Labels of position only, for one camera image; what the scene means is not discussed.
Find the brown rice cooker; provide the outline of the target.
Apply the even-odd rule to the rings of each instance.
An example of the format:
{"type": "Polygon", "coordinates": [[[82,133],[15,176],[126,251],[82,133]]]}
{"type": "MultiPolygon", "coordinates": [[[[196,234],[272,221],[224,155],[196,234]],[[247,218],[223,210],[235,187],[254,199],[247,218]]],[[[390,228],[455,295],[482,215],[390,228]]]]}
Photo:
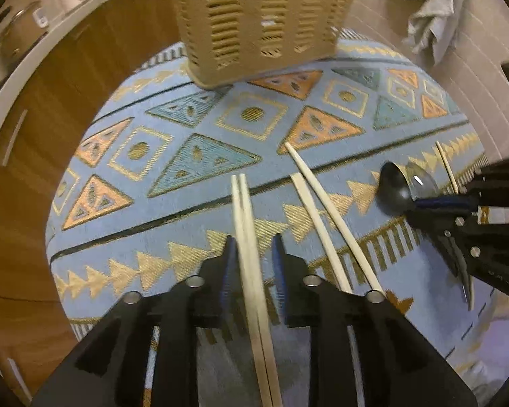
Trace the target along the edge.
{"type": "Polygon", "coordinates": [[[0,33],[0,64],[12,71],[49,32],[49,19],[40,0],[16,12],[0,33]]]}

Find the blue patterned table mat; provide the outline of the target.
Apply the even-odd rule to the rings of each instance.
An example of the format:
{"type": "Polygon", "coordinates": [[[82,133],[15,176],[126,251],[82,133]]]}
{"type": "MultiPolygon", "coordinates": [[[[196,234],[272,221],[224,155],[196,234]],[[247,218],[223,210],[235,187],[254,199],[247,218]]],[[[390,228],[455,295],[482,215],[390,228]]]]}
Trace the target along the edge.
{"type": "Polygon", "coordinates": [[[335,57],[283,73],[198,87],[180,45],[128,78],[93,119],[46,224],[46,253],[73,333],[83,339],[129,291],[150,296],[194,275],[234,232],[231,176],[246,174],[282,400],[308,402],[309,340],[281,321],[271,241],[334,276],[290,176],[289,142],[353,232],[388,300],[465,380],[480,404],[503,383],[479,355],[496,290],[468,304],[429,238],[385,215],[381,166],[417,163],[451,192],[439,141],[460,184],[487,162],[451,96],[401,53],[343,40],[335,57]]]}

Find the beige slotted utensil basket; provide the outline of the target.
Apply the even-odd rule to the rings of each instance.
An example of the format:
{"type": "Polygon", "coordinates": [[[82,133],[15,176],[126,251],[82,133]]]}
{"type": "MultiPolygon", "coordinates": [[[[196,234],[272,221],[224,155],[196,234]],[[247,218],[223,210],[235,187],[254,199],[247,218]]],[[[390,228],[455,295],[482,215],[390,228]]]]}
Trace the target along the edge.
{"type": "Polygon", "coordinates": [[[334,54],[353,0],[172,0],[187,72],[202,88],[334,54]]]}

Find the grey hanging towel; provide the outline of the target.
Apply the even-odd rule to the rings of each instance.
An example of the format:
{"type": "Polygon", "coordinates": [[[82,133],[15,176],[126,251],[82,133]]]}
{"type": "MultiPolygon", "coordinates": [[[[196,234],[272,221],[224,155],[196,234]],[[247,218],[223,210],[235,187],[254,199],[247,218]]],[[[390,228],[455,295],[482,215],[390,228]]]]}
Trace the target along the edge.
{"type": "Polygon", "coordinates": [[[465,0],[426,0],[408,18],[403,43],[418,56],[420,65],[430,69],[438,65],[457,38],[465,0]]]}

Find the black ladle spoon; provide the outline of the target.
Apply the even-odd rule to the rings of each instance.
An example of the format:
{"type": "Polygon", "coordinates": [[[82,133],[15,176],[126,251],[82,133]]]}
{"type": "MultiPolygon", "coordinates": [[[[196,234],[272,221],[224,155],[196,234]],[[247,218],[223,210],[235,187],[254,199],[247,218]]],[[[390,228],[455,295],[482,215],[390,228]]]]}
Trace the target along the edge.
{"type": "Polygon", "coordinates": [[[387,161],[381,167],[376,200],[388,215],[401,215],[406,212],[430,210],[435,212],[474,212],[478,201],[465,195],[442,195],[414,199],[406,179],[406,169],[402,171],[396,163],[387,161]]]}

